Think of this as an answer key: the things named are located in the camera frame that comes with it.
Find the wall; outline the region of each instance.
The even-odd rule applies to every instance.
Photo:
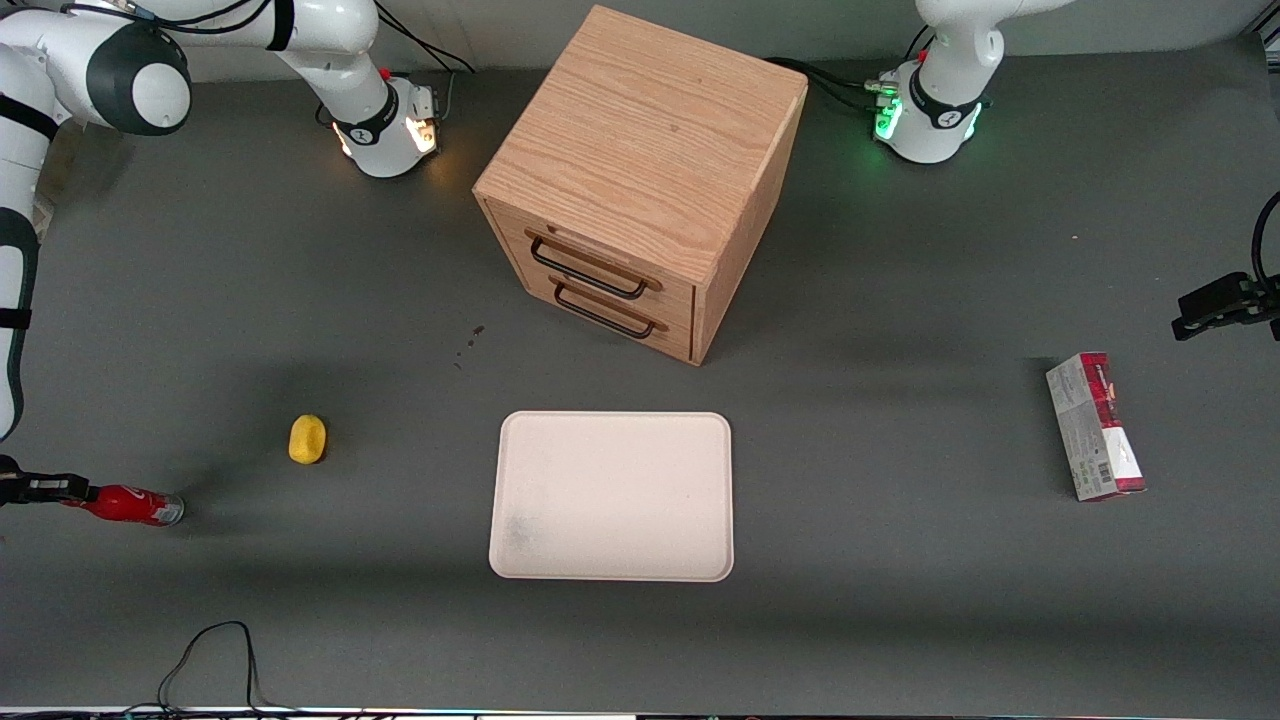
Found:
[[[901,54],[920,27],[910,0],[600,0],[753,55],[800,59]],[[385,0],[424,40],[480,67],[549,67],[593,0]],[[1236,35],[1266,0],[1079,0],[1004,26],[1010,54],[1057,55],[1194,47]],[[372,56],[394,69],[433,65],[385,27]],[[192,49],[200,81],[291,77],[256,50]]]

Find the red can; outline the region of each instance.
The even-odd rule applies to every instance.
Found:
[[[63,505],[83,507],[104,520],[142,523],[166,528],[182,520],[186,506],[175,495],[164,495],[129,486],[102,486],[90,501],[64,501]]]

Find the wooden cabinet top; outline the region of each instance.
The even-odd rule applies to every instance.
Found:
[[[595,6],[475,191],[704,282],[805,88],[799,73]]]

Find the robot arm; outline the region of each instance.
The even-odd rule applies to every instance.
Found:
[[[230,1],[142,0],[141,5],[174,18],[214,14]],[[431,90],[384,78],[369,59],[378,35],[372,0],[252,0],[184,27],[172,32],[188,46],[274,51],[324,102],[343,152],[365,174],[403,174],[435,150]],[[233,27],[238,29],[224,32]]]
[[[172,20],[164,18],[187,18]],[[392,177],[435,150],[429,87],[389,78],[366,51],[372,0],[82,0],[64,12],[0,9],[0,439],[22,416],[19,364],[38,242],[36,181],[68,118],[131,135],[178,131],[191,109],[187,45],[274,51],[333,115],[342,150]]]
[[[937,37],[927,60],[910,60],[881,76],[877,87],[891,88],[892,96],[882,101],[876,138],[915,163],[950,159],[973,136],[979,97],[1005,59],[1005,36],[996,26],[1073,1],[915,0]],[[899,96],[900,87],[905,91]]]

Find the white tray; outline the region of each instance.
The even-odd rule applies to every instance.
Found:
[[[730,428],[714,413],[515,413],[489,565],[503,578],[714,583],[733,569]]]

